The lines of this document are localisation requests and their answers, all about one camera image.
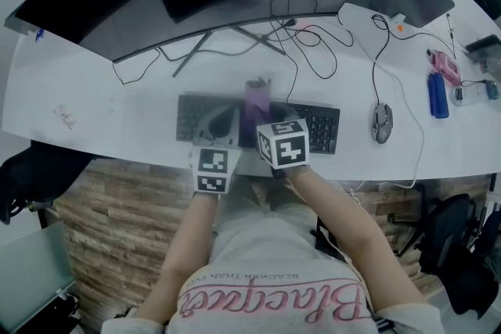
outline gray mouse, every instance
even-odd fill
[[[385,103],[380,103],[374,110],[373,138],[377,143],[384,144],[390,138],[393,129],[393,111]]]

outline desk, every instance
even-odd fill
[[[499,28],[473,0],[453,0],[451,11],[455,36],[467,44],[488,34],[501,36]],[[353,30],[366,50],[376,55],[386,41],[370,17],[374,13],[345,5],[341,20]],[[301,20],[317,23],[339,38],[349,36],[332,24],[333,17]],[[268,23],[247,26],[254,33],[271,30]],[[427,31],[449,37],[447,20],[441,17],[425,27]],[[416,32],[405,27],[400,35]],[[176,57],[189,51],[199,38],[163,47]],[[385,145],[372,140],[370,123],[376,104],[371,80],[372,62],[357,45],[345,48],[329,41],[338,61],[337,73],[321,81],[310,71],[302,54],[291,43],[286,51],[299,65],[291,102],[334,106],[341,110],[337,153],[312,155],[311,164],[324,178],[334,180],[412,180],[421,135],[402,100],[394,79],[376,72],[381,101],[395,115],[395,128]],[[207,48],[238,52],[252,45],[249,39],[232,31],[219,31]],[[464,108],[450,106],[450,118],[435,120],[429,112],[426,76],[430,69],[427,48],[447,51],[438,40],[419,36],[409,41],[392,40],[380,58],[384,66],[401,79],[409,105],[425,132],[424,151],[417,177],[445,178],[501,171],[501,102]],[[478,79],[478,67],[456,52],[463,79]],[[117,64],[124,81],[141,75],[157,56],[151,51]],[[328,51],[308,49],[308,57],[320,74],[332,71]],[[26,138],[71,149],[143,163],[188,168],[190,144],[175,141],[178,96],[187,92],[241,95],[245,81],[259,76],[272,80],[272,97],[284,100],[294,79],[292,62],[266,47],[258,46],[240,57],[199,54],[176,79],[171,78],[177,63],[160,57],[145,77],[122,86],[111,62],[50,33],[35,43],[34,35],[20,37],[5,94],[2,129]],[[53,110],[66,105],[77,123],[70,130]],[[265,162],[255,151],[247,150],[239,173],[269,175]]]

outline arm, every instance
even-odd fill
[[[404,303],[426,303],[400,266],[384,233],[360,205],[309,167],[290,169],[287,176],[360,271],[375,311]]]
[[[195,194],[169,246],[160,278],[136,312],[136,318],[155,321],[160,325],[171,320],[176,312],[182,285],[207,264],[217,209],[217,196]]]

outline black keyboard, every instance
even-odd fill
[[[178,99],[176,140],[191,142],[200,120],[217,107],[228,104],[243,106],[243,100],[203,95],[180,95]],[[272,102],[273,105],[288,106],[294,109],[300,118],[306,120],[309,129],[311,153],[330,155],[336,153],[339,109],[282,102]],[[242,131],[240,130],[239,146],[255,148],[255,137],[249,138]]]

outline floor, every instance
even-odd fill
[[[76,278],[86,332],[100,332],[102,323],[148,295],[164,256],[193,194],[190,171],[123,160],[96,160],[70,190],[46,211],[51,224],[62,220]],[[424,181],[431,196],[445,199],[466,192],[485,201],[489,176]],[[349,191],[359,183],[341,182]],[[394,186],[367,184],[354,195],[375,218],[395,247],[412,234],[410,228],[387,223],[387,215],[419,216],[420,194]],[[434,277],[420,273],[419,251],[400,261],[420,291],[440,288]]]

